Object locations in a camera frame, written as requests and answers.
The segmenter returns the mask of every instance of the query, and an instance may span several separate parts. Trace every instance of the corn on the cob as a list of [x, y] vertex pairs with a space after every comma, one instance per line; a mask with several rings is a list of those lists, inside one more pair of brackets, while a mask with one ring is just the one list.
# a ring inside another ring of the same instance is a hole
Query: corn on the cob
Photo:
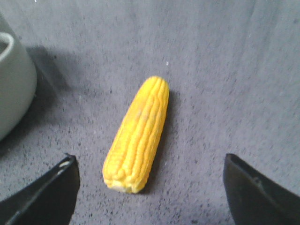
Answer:
[[137, 193], [144, 188], [165, 123], [169, 87], [157, 76], [136, 94], [112, 143], [102, 173], [109, 188]]

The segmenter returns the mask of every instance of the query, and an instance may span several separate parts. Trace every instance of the corn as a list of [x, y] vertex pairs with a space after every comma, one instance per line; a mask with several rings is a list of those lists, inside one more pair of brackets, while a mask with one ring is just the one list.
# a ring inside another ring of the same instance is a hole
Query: corn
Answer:
[[126, 193], [147, 183], [165, 123], [169, 87], [157, 76], [148, 78], [136, 94], [103, 165], [104, 182]]

